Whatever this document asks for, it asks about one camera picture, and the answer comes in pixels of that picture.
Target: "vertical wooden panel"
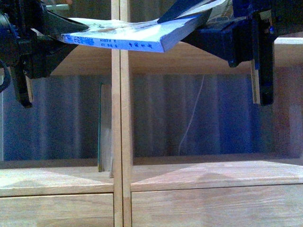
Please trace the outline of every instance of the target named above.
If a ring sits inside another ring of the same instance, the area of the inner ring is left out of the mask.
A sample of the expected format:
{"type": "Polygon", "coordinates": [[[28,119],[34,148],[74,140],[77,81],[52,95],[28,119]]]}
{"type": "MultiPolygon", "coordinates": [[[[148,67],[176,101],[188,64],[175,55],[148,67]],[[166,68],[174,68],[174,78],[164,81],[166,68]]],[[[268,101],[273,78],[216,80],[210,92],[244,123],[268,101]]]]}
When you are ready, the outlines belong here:
{"type": "MultiPolygon", "coordinates": [[[[130,20],[129,0],[120,0],[120,19],[130,20]]],[[[123,176],[123,222],[124,227],[132,225],[131,176],[133,170],[133,133],[130,67],[128,51],[121,51],[121,124],[122,124],[122,176],[123,176]]]]}
{"type": "Polygon", "coordinates": [[[275,150],[297,158],[303,150],[302,68],[276,71],[274,110],[275,150]]]}
{"type": "MultiPolygon", "coordinates": [[[[120,1],[111,0],[112,19],[120,19],[120,1]]],[[[123,226],[120,50],[112,50],[112,130],[114,152],[114,221],[123,226]]]]}
{"type": "Polygon", "coordinates": [[[303,185],[133,192],[133,227],[303,226],[303,185]]]}

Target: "wooden bookshelf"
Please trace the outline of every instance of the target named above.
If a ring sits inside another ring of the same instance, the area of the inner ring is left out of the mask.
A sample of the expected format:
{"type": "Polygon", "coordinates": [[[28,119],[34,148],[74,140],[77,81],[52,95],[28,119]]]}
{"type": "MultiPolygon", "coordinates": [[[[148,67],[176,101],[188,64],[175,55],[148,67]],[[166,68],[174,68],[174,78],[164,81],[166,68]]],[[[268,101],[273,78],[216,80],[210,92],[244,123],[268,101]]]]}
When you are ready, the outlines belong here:
{"type": "Polygon", "coordinates": [[[131,191],[298,183],[303,183],[303,160],[275,154],[137,158],[131,191]]]}
{"type": "Polygon", "coordinates": [[[0,179],[0,197],[114,191],[109,172],[96,166],[3,169],[0,179]]]}
{"type": "MultiPolygon", "coordinates": [[[[303,65],[303,38],[278,38],[275,45],[276,67],[303,65]]],[[[193,47],[179,43],[166,53],[129,51],[129,66],[136,74],[245,74],[249,62],[232,69],[227,62],[193,47]]],[[[110,75],[111,51],[78,46],[58,66],[52,75],[110,75]]]]}

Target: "light wood surface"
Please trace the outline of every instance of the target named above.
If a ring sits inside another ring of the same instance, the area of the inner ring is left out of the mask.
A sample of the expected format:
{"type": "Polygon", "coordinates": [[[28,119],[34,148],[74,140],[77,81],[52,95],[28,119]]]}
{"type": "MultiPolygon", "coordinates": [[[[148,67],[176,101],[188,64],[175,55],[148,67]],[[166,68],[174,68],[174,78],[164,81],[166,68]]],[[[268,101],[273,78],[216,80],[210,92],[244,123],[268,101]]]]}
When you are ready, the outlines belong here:
{"type": "Polygon", "coordinates": [[[0,197],[113,192],[109,172],[94,167],[0,170],[0,197]]]}
{"type": "Polygon", "coordinates": [[[113,227],[113,194],[0,199],[1,227],[113,227]]]}
{"type": "MultiPolygon", "coordinates": [[[[275,45],[276,67],[303,64],[303,38],[288,42],[279,38],[275,45]]],[[[109,75],[111,51],[78,46],[58,66],[52,75],[109,75]]],[[[226,61],[186,43],[178,43],[167,53],[129,52],[133,74],[244,74],[250,73],[249,62],[229,68],[226,61]]]]}
{"type": "Polygon", "coordinates": [[[303,185],[133,192],[133,227],[303,226],[303,185]]]}
{"type": "Polygon", "coordinates": [[[134,166],[131,191],[303,183],[301,159],[258,160],[255,156],[242,156],[242,161],[227,161],[224,157],[232,159],[223,156],[221,161],[219,157],[206,158],[204,163],[134,166]]]}
{"type": "Polygon", "coordinates": [[[56,76],[110,75],[111,50],[78,46],[52,72],[56,76]]]}
{"type": "MultiPolygon", "coordinates": [[[[120,19],[120,1],[111,0],[111,17],[120,19]]],[[[121,67],[120,51],[112,50],[112,130],[114,153],[114,221],[123,227],[122,144],[121,144],[121,67]]]]}
{"type": "MultiPolygon", "coordinates": [[[[130,19],[129,0],[120,0],[120,19],[130,19]]],[[[121,133],[122,133],[122,175],[123,175],[123,226],[132,226],[131,179],[133,167],[133,127],[129,51],[121,50],[121,133]]]]}

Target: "white cable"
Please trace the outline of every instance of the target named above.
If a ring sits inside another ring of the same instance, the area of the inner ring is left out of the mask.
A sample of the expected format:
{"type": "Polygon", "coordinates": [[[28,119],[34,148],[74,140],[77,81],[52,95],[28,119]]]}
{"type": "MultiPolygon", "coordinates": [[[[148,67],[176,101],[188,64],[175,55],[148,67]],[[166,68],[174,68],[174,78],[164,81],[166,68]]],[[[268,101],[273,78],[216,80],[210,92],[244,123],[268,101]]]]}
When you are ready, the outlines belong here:
{"type": "Polygon", "coordinates": [[[178,147],[178,155],[179,155],[179,156],[181,155],[181,146],[182,146],[182,143],[183,143],[185,137],[187,136],[187,133],[188,133],[188,130],[189,130],[190,126],[191,126],[191,123],[193,122],[193,118],[194,118],[194,115],[195,115],[195,111],[196,111],[196,107],[197,107],[197,104],[198,104],[198,100],[199,100],[199,97],[200,97],[200,95],[201,95],[202,88],[203,88],[203,84],[204,84],[204,77],[205,77],[205,75],[202,77],[202,82],[201,82],[200,90],[199,90],[198,95],[197,95],[197,98],[196,98],[194,110],[193,110],[193,113],[191,114],[191,118],[190,118],[189,124],[188,124],[188,126],[187,126],[187,128],[186,128],[186,131],[185,131],[185,133],[184,133],[184,136],[183,136],[183,138],[182,138],[182,140],[181,140],[181,142],[180,142],[180,144],[179,144],[179,147],[178,147]]]}

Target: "gray curtain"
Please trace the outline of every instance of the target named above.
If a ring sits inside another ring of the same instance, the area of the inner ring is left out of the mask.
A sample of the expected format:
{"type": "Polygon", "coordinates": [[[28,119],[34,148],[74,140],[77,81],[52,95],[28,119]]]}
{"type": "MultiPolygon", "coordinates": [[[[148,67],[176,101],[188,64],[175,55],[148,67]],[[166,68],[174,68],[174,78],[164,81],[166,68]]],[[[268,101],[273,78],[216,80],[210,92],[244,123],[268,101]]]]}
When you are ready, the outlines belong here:
{"type": "Polygon", "coordinates": [[[250,76],[133,76],[135,156],[271,152],[272,107],[252,103],[250,76]]]}
{"type": "Polygon", "coordinates": [[[25,109],[13,86],[3,92],[3,158],[95,158],[100,83],[110,77],[69,76],[33,80],[34,107],[25,109]]]}

